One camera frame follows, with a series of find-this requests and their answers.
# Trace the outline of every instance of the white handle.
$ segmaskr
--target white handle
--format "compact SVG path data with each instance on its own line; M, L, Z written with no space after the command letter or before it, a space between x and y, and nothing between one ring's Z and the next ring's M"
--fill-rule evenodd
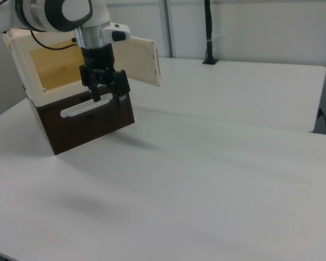
M94 102L93 100L89 100L89 101L77 104L75 106L72 106L70 108L62 110L60 112L60 116L62 116L63 118L66 118L66 117L74 117L74 116L80 115L81 113L85 113L92 109L95 109L95 108L98 108L105 104L108 104L112 100L112 98L113 98L112 94L102 95L100 101Z

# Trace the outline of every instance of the black pole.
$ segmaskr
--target black pole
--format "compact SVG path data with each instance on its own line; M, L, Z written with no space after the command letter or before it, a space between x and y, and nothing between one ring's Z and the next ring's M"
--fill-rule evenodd
M205 5L205 25L206 25L206 57L203 64L214 65L218 60L212 55L212 17L210 9L210 0L204 0Z

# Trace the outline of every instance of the white table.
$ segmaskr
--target white table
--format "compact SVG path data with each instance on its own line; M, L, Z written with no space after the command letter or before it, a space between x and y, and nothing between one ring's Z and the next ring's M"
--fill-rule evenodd
M161 87L130 80L135 108L312 132L321 66L160 58Z
M19 261L326 260L326 136L135 110L59 156L0 116L0 253Z

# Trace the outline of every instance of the box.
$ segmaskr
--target box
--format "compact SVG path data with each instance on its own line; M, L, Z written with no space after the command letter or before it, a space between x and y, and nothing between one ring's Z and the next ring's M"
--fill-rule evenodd
M73 32L34 34L53 48L72 44L74 37ZM134 123L129 94L119 100L106 86L100 86L101 103L92 101L91 93L80 79L79 67L84 61L79 47L51 51L38 45L30 31L22 29L8 31L4 40L34 115L55 154ZM125 69L128 77L159 85L159 63L153 41L133 38L113 48L115 69Z

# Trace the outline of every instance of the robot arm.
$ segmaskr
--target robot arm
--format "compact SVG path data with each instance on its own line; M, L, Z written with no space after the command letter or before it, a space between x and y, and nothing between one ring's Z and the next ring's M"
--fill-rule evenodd
M130 91L126 73L114 69L113 42L130 39L128 26L110 22L106 0L3 0L0 1L0 33L11 28L37 32L74 31L85 65L81 78L100 100L99 84L122 97Z

